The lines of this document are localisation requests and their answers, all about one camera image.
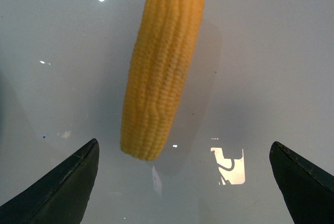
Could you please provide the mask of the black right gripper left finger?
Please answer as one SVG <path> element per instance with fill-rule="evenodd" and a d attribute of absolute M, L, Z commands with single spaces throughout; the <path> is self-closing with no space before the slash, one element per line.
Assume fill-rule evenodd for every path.
<path fill-rule="evenodd" d="M 92 139 L 1 206 L 1 223 L 81 223 L 97 176 L 99 143 Z"/>

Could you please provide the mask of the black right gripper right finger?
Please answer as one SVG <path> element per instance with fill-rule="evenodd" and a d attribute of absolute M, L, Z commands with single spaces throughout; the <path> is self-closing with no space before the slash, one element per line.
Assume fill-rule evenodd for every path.
<path fill-rule="evenodd" d="M 333 175 L 280 142 L 269 160 L 294 223 L 333 223 Z"/>

